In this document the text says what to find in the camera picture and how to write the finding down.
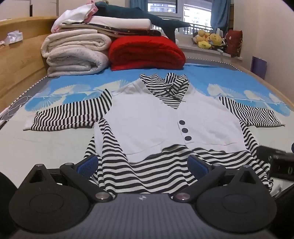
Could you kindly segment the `black white striped shirt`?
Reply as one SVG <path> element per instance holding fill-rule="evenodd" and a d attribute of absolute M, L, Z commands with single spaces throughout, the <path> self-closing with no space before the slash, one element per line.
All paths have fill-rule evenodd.
<path fill-rule="evenodd" d="M 198 92 L 185 75 L 139 78 L 97 98 L 36 112 L 25 129 L 91 127 L 86 155 L 97 157 L 86 178 L 110 194 L 173 194 L 195 182 L 188 158 L 228 169 L 249 165 L 267 189 L 270 166 L 257 158 L 251 126 L 280 127 L 268 108 Z"/>

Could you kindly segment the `blue white patterned bedsheet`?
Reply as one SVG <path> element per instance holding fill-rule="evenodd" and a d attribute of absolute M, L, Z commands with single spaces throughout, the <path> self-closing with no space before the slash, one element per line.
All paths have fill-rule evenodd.
<path fill-rule="evenodd" d="M 92 129 L 68 129 L 54 132 L 25 131 L 26 121 L 35 112 L 61 104 L 96 98 L 104 89 L 115 91 L 136 80 L 140 74 L 158 74 L 166 70 L 141 69 L 112 71 L 97 75 L 45 78 L 34 85 L 3 116 L 1 128 L 1 172 L 14 185 L 21 184 L 30 169 L 38 164 L 57 168 L 84 158 L 93 135 Z M 257 141 L 272 148 L 290 151 L 293 144 L 293 111 L 264 81 L 245 73 L 240 67 L 215 62 L 188 60 L 177 74 L 186 75 L 198 92 L 211 97 L 226 96 L 243 104 L 267 107 L 284 124 L 278 128 L 251 127 Z"/>

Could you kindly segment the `purple box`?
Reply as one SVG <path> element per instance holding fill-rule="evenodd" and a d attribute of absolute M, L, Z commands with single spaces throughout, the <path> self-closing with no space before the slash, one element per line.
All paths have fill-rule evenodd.
<path fill-rule="evenodd" d="M 259 76 L 260 78 L 265 79 L 266 71 L 267 61 L 253 56 L 251 62 L 251 72 Z"/>

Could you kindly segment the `dark red patterned bag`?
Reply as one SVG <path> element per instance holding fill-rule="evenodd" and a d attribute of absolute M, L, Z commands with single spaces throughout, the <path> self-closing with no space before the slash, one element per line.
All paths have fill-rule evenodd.
<path fill-rule="evenodd" d="M 241 30 L 229 29 L 225 40 L 227 44 L 226 53 L 231 55 L 232 58 L 239 57 L 243 42 L 243 32 Z"/>

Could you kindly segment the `wooden headboard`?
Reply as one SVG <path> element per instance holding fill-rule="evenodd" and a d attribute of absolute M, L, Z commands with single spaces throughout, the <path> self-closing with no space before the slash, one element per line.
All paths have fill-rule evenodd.
<path fill-rule="evenodd" d="M 15 30 L 23 33 L 22 41 L 1 47 L 1 110 L 47 75 L 48 64 L 40 48 L 56 19 L 56 16 L 35 16 L 1 21 L 1 40 Z"/>

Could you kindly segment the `yellow plush toys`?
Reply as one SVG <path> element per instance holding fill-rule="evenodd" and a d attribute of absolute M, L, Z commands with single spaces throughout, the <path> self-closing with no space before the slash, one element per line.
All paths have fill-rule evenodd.
<path fill-rule="evenodd" d="M 219 34 L 206 32 L 204 30 L 198 30 L 193 37 L 193 43 L 195 43 L 201 49 L 212 50 L 225 50 L 227 44 Z"/>

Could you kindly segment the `cream folded blanket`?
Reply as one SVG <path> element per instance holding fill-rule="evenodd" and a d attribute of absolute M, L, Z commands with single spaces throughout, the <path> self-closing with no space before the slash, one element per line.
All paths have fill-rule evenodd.
<path fill-rule="evenodd" d="M 108 67 L 112 40 L 94 29 L 69 30 L 48 35 L 41 55 L 48 64 L 47 76 L 92 75 Z"/>

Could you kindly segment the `blue curtain right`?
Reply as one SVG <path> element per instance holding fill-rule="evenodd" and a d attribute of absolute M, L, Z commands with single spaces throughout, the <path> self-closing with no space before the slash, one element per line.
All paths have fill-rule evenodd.
<path fill-rule="evenodd" d="M 229 29 L 230 17 L 230 0 L 214 0 L 212 1 L 210 24 L 213 32 L 216 33 L 219 28 L 224 33 Z"/>

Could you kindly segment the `blue curtain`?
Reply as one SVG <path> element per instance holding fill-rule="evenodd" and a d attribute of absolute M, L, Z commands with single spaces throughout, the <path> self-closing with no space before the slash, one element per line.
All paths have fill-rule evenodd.
<path fill-rule="evenodd" d="M 148 0 L 130 0 L 131 8 L 139 8 L 142 11 L 148 12 Z"/>
<path fill-rule="evenodd" d="M 213 32 L 216 33 L 219 28 L 224 33 L 229 29 L 230 17 L 230 0 L 214 0 L 212 1 L 210 24 Z"/>

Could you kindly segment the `red folded blanket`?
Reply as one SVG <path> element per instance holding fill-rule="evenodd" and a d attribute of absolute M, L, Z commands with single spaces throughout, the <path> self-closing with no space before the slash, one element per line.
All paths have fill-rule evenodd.
<path fill-rule="evenodd" d="M 143 68 L 182 69 L 183 51 L 164 36 L 128 36 L 115 40 L 109 48 L 111 70 Z"/>

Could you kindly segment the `tissue pack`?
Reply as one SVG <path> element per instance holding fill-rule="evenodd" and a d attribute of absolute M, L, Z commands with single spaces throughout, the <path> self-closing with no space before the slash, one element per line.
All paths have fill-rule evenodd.
<path fill-rule="evenodd" d="M 7 34 L 6 39 L 4 40 L 5 45 L 10 45 L 16 42 L 20 42 L 23 40 L 23 33 L 20 32 L 19 30 L 9 32 Z"/>

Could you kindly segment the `white folded bedding stack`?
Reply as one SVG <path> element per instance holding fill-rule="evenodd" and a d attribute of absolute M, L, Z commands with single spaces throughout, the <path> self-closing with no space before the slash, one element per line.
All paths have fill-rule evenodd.
<path fill-rule="evenodd" d="M 89 22 L 62 23 L 56 32 L 95 29 L 99 33 L 114 38 L 124 36 L 162 36 L 161 32 L 152 29 L 149 19 L 124 19 L 114 17 L 93 16 Z"/>

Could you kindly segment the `white pink folded cloth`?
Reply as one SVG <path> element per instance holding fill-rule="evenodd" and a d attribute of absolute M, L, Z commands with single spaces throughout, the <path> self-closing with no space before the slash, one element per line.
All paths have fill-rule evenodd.
<path fill-rule="evenodd" d="M 62 24 L 83 23 L 89 22 L 92 16 L 98 11 L 95 3 L 90 1 L 88 4 L 75 8 L 73 10 L 66 10 L 59 16 L 51 27 L 51 33 L 56 33 L 60 30 Z"/>

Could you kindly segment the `blue curtain left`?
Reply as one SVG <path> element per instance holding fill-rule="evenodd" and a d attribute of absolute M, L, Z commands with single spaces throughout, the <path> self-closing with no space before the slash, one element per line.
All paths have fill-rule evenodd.
<path fill-rule="evenodd" d="M 139 8 L 142 11 L 148 12 L 148 0 L 130 0 L 131 8 Z"/>

